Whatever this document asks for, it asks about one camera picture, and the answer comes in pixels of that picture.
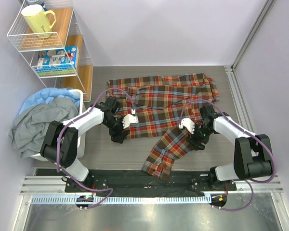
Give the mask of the plaid flannel shirt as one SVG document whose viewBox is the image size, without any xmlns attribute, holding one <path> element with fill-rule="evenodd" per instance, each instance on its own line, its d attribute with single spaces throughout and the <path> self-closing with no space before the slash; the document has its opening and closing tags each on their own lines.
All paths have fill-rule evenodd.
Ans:
<svg viewBox="0 0 289 231">
<path fill-rule="evenodd" d="M 179 129 L 180 115 L 200 124 L 200 108 L 220 96 L 212 78 L 204 73 L 114 79 L 107 83 L 106 97 L 116 98 L 125 116 L 136 109 L 139 123 L 130 127 L 128 139 L 160 137 L 142 171 L 168 180 L 174 161 L 194 150 L 187 130 Z"/>
</svg>

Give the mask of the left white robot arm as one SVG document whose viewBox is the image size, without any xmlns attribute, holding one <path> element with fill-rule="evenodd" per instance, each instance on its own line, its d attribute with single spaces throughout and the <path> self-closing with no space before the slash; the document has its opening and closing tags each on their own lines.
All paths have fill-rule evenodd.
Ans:
<svg viewBox="0 0 289 231">
<path fill-rule="evenodd" d="M 82 192 L 88 192 L 93 186 L 93 176 L 77 158 L 78 138 L 94 126 L 103 124 L 109 129 L 111 141 L 123 143 L 130 131 L 124 128 L 123 117 L 115 117 L 120 108 L 119 101 L 109 97 L 71 120 L 51 122 L 40 155 L 58 164 L 60 170 L 76 180 L 76 186 Z"/>
</svg>

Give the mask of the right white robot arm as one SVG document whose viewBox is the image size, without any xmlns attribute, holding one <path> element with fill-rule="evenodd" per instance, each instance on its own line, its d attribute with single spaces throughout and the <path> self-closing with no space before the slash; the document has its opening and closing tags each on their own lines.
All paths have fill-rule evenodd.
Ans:
<svg viewBox="0 0 289 231">
<path fill-rule="evenodd" d="M 276 175 L 275 162 L 267 135 L 257 135 L 236 123 L 213 105 L 200 109 L 201 124 L 190 118 L 181 120 L 180 127 L 189 132 L 187 141 L 195 150 L 204 150 L 211 134 L 221 134 L 234 145 L 233 162 L 210 169 L 208 185 L 213 190 L 221 189 L 226 181 L 251 180 L 268 183 Z"/>
</svg>

